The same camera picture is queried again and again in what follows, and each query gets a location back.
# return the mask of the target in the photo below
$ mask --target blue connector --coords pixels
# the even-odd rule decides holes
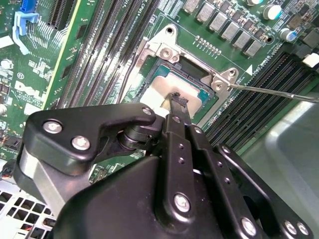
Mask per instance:
[[[20,7],[20,10],[23,13],[32,13],[35,12],[37,0],[22,0],[22,5]]]

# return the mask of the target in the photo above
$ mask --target electrolytic capacitor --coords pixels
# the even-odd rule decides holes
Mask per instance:
[[[261,4],[264,0],[246,0],[248,6]]]
[[[281,39],[287,42],[292,42],[297,38],[297,33],[295,31],[291,31],[289,28],[282,29],[279,35]]]
[[[281,13],[282,8],[280,5],[269,4],[265,6],[263,15],[266,20],[275,20],[280,17]]]

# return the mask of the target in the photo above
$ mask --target motherboard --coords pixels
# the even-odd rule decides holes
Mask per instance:
[[[178,92],[210,143],[243,153],[319,82],[319,0],[2,0],[0,158],[14,160],[40,110]],[[144,155],[92,168],[101,180]]]

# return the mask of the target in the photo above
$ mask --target robotic arm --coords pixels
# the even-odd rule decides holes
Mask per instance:
[[[170,114],[119,104],[42,111],[25,127],[17,184],[57,216],[52,239],[311,239],[306,223],[230,148],[211,148],[177,95]],[[93,164],[146,150],[97,183]]]

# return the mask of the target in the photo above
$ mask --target screw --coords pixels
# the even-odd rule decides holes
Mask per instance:
[[[188,212],[190,209],[189,200],[182,194],[175,195],[174,203],[177,206],[177,208],[183,213]]]
[[[256,228],[255,228],[254,224],[248,218],[243,218],[241,220],[241,224],[243,225],[247,234],[249,234],[251,236],[256,235],[256,233],[257,233]]]
[[[289,221],[285,221],[285,226],[288,229],[288,231],[293,234],[293,235],[297,235],[297,230],[296,228],[291,224],[291,222]]]
[[[152,114],[152,112],[148,108],[143,108],[143,112],[149,116]]]
[[[221,146],[221,148],[224,150],[224,152],[230,153],[229,149],[226,146]]]
[[[177,116],[173,116],[173,120],[177,123],[180,123],[180,119]]]
[[[195,127],[195,131],[196,131],[196,133],[201,133],[201,130],[198,127]]]
[[[62,125],[55,121],[45,122],[43,129],[48,133],[60,133],[62,131]]]
[[[90,148],[90,141],[83,136],[76,136],[72,139],[72,145],[78,150],[87,150]]]
[[[309,235],[309,232],[304,224],[297,223],[297,226],[298,226],[299,230],[302,232],[302,234]]]

